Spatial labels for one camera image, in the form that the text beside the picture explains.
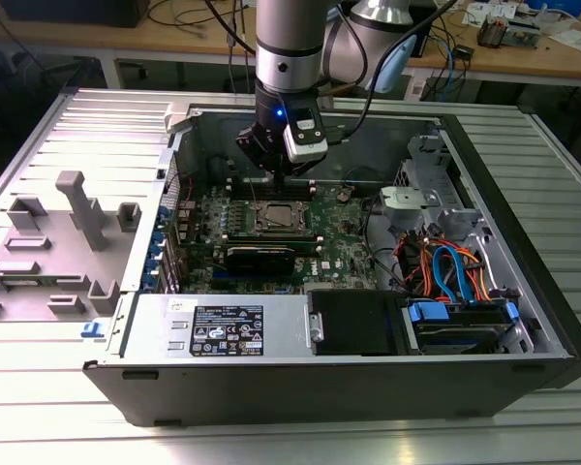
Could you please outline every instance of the motherboard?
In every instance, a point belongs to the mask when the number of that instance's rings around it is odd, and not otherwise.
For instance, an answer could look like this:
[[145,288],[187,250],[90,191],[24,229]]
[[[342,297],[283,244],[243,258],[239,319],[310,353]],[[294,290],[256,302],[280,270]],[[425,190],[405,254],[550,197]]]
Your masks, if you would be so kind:
[[194,188],[176,220],[185,294],[305,294],[375,289],[359,233],[362,198],[314,184]]

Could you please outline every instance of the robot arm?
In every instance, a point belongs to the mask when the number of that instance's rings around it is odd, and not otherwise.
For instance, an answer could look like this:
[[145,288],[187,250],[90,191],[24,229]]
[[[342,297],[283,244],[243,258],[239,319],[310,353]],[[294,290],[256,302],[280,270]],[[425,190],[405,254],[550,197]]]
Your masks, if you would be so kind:
[[357,84],[370,87],[371,95],[387,91],[411,55],[413,32],[455,2],[449,0],[413,26],[410,0],[361,0],[348,24],[327,22],[338,1],[258,2],[256,120],[239,134],[237,144],[257,167],[273,174],[277,185],[287,175],[309,170],[324,159],[329,145],[349,134],[322,123],[317,101],[321,74],[355,82],[366,66]]

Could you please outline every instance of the black box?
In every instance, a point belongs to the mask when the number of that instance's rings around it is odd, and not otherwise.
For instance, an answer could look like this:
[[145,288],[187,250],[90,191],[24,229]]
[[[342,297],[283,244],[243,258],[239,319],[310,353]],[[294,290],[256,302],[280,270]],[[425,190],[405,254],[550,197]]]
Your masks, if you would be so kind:
[[0,0],[14,21],[75,22],[136,27],[150,0]]

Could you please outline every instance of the electronic device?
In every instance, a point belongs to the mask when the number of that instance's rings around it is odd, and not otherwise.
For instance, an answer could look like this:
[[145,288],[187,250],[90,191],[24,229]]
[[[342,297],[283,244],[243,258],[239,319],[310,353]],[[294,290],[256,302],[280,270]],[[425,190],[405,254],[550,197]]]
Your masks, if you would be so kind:
[[[205,2],[214,11],[211,1]],[[414,48],[423,47],[432,20],[454,0],[438,10],[417,5],[419,22],[410,14],[410,0],[361,0],[343,20],[330,10],[337,3],[259,0],[257,5],[256,121],[240,132],[237,143],[279,188],[357,129],[323,125],[317,104],[321,74],[347,87],[370,87],[371,94],[389,90]]]
[[531,21],[487,15],[477,32],[477,43],[483,47],[500,46],[536,48],[540,29]]
[[14,21],[72,22],[136,27],[150,0],[0,0]]

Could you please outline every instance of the blue latch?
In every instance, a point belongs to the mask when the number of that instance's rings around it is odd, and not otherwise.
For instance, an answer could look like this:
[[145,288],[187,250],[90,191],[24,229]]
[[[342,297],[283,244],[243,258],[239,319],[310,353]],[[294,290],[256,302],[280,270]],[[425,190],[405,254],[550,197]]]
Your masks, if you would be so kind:
[[81,333],[79,335],[81,337],[84,337],[84,338],[89,338],[89,337],[94,337],[94,338],[104,337],[103,329],[104,329],[103,325],[101,325],[98,322],[86,322],[84,324],[84,329],[81,331]]
[[160,205],[159,210],[157,210],[157,214],[162,220],[167,220],[171,216],[170,210],[165,208],[163,205]]
[[507,314],[510,316],[510,318],[516,322],[519,319],[519,311],[516,308],[516,305],[514,305],[514,303],[512,302],[508,302],[505,305],[505,310],[507,310]]
[[146,262],[144,262],[144,269],[147,272],[152,271],[153,269],[156,269],[157,266],[159,266],[159,263],[153,259],[148,259]]
[[159,231],[154,231],[153,235],[151,236],[151,240],[153,241],[153,243],[159,244],[164,240],[164,234]]
[[420,320],[449,320],[447,307],[442,302],[416,302],[409,307],[412,322]]
[[162,253],[162,248],[159,245],[151,244],[148,246],[148,253],[153,257],[157,257]]

